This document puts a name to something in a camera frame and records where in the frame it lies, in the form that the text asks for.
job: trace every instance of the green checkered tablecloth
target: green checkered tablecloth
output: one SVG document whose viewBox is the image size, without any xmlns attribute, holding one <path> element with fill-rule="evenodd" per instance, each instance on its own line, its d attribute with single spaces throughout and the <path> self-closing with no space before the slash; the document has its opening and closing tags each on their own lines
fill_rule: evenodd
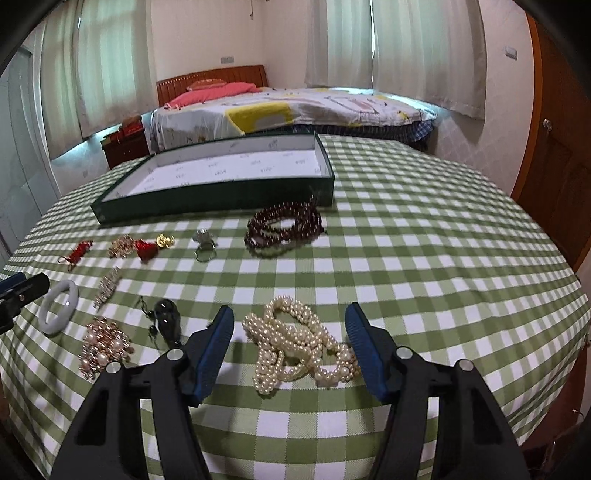
<svg viewBox="0 0 591 480">
<path fill-rule="evenodd" d="M 322 136 L 335 174 L 335 202 L 324 210 L 328 235 L 276 260 L 253 258 L 243 235 L 252 212 L 183 215 L 120 228 L 100 228 L 89 205 L 135 163 L 124 164 L 62 198 L 31 231 L 4 269 L 45 272 L 80 290 L 66 330 L 49 339 L 37 328 L 40 301 L 23 310 L 0 337 L 0 365 L 23 447 L 47 475 L 60 442 L 91 383 L 78 373 L 92 300 L 112 267 L 122 280 L 100 313 L 117 321 L 134 343 L 134 364 L 164 352 L 148 338 L 137 307 L 174 300 L 183 334 L 203 329 L 220 305 L 236 316 L 233 342 L 205 405 L 191 418 L 214 479 L 343 480 L 364 478 L 382 439 L 388 407 L 361 378 L 321 390 L 310 377 L 271 398 L 252 387 L 256 346 L 240 321 L 262 313 L 276 295 L 309 304 L 337 340 L 345 339 L 346 306 L 358 301 L 371 323 L 425 359 L 474 360 L 520 442 L 557 396 L 582 346 L 590 310 L 578 279 L 556 247 L 519 206 L 479 173 L 397 142 Z M 210 229 L 219 256 L 194 260 L 196 228 Z M 148 265 L 112 260 L 111 241 L 129 233 L 177 243 Z M 57 258 L 78 242 L 94 246 L 72 273 Z M 52 306 L 57 312 L 59 303 Z M 437 401 L 431 399 L 420 475 L 434 456 Z M 161 476 L 149 401 L 142 403 L 148 468 Z"/>
</svg>

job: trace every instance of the white jade bangle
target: white jade bangle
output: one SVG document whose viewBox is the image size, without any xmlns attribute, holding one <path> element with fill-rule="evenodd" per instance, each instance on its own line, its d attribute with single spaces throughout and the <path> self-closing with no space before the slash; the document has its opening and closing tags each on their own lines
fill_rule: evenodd
<svg viewBox="0 0 591 480">
<path fill-rule="evenodd" d="M 54 318 L 52 321 L 47 322 L 47 309 L 49 304 L 52 301 L 55 301 L 57 296 L 68 290 L 69 297 L 66 301 L 66 306 L 62 308 L 60 313 L 57 314 L 57 317 Z M 66 325 L 72 318 L 72 314 L 78 305 L 78 287 L 72 280 L 62 280 L 59 282 L 55 287 L 53 287 L 41 303 L 41 308 L 39 309 L 39 315 L 37 316 L 37 320 L 39 323 L 39 329 L 45 333 L 46 335 L 55 335 L 57 332 L 61 332 Z"/>
</svg>

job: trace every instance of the beige curtain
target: beige curtain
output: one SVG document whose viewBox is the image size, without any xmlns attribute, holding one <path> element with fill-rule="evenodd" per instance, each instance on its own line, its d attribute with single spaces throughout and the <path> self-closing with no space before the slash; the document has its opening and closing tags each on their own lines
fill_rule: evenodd
<svg viewBox="0 0 591 480">
<path fill-rule="evenodd" d="M 68 0 L 47 18 L 41 103 L 51 159 L 158 107 L 151 0 Z"/>
<path fill-rule="evenodd" d="M 150 5 L 151 0 L 83 0 L 76 71 L 84 137 L 158 107 Z"/>
<path fill-rule="evenodd" d="M 485 116 L 486 44 L 477 0 L 373 0 L 374 89 Z"/>
<path fill-rule="evenodd" d="M 306 84 L 371 88 L 371 0 L 311 0 Z"/>
<path fill-rule="evenodd" d="M 41 48 L 41 107 L 50 158 L 82 142 L 76 108 L 73 36 L 76 1 L 60 5 L 47 18 Z"/>
</svg>

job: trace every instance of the red pillow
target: red pillow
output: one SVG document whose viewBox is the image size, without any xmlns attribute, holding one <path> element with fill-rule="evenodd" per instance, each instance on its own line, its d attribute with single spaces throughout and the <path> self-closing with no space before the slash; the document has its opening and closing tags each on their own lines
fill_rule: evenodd
<svg viewBox="0 0 591 480">
<path fill-rule="evenodd" d="M 223 87 L 208 88 L 206 90 L 196 90 L 180 94 L 174 100 L 164 105 L 164 108 L 182 108 L 195 103 L 208 102 L 224 97 L 233 97 L 241 93 L 257 93 L 260 90 L 254 83 L 233 82 Z"/>
<path fill-rule="evenodd" d="M 195 90 L 205 90 L 208 88 L 223 87 L 224 85 L 227 85 L 227 84 L 228 84 L 227 82 L 225 82 L 224 80 L 220 80 L 220 79 L 198 80 L 196 82 L 193 82 L 191 85 L 189 85 L 187 87 L 187 91 L 192 92 Z"/>
</svg>

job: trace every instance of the silver bolt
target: silver bolt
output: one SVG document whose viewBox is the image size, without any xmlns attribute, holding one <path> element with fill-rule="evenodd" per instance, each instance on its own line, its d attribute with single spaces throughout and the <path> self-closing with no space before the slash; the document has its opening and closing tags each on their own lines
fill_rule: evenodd
<svg viewBox="0 0 591 480">
<path fill-rule="evenodd" d="M 176 360 L 180 360 L 183 357 L 183 351 L 180 348 L 173 348 L 169 350 L 166 354 L 166 358 L 175 362 Z"/>
<path fill-rule="evenodd" d="M 459 362 L 460 368 L 464 370 L 464 372 L 471 372 L 474 370 L 474 364 L 469 360 L 460 360 Z"/>
<path fill-rule="evenodd" d="M 398 355 L 398 358 L 408 360 L 409 358 L 413 357 L 413 351 L 410 348 L 402 346 L 396 350 L 396 355 Z"/>
<path fill-rule="evenodd" d="M 108 374 L 115 374 L 121 370 L 121 364 L 119 362 L 111 362 L 109 365 L 107 365 L 106 370 Z"/>
</svg>

